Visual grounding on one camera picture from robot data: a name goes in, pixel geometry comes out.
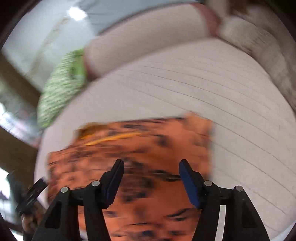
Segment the person's left hand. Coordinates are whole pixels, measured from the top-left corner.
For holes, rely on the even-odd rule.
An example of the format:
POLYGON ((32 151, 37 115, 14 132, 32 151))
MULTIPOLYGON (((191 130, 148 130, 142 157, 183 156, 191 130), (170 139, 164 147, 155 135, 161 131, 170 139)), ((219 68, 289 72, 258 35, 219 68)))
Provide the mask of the person's left hand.
POLYGON ((22 228, 23 228, 23 240, 32 240, 38 226, 40 225, 46 209, 43 207, 35 209, 30 214, 22 214, 22 228))

